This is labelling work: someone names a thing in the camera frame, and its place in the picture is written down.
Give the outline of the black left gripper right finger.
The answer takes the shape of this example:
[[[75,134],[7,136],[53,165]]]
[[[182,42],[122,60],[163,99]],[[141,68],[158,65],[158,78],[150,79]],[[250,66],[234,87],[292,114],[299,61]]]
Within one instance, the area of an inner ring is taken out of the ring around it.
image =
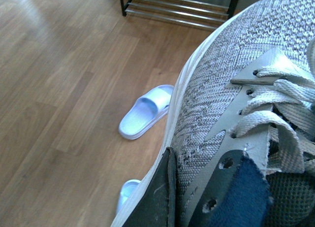
[[[265,227],[313,227],[315,178],[308,174],[275,173],[267,176],[273,204]]]

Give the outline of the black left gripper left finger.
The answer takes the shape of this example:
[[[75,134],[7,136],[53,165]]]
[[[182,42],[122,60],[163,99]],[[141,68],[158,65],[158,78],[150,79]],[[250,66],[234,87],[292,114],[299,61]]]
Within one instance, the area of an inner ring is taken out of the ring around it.
[[[176,212],[176,158],[167,147],[143,197],[125,227],[174,227]]]

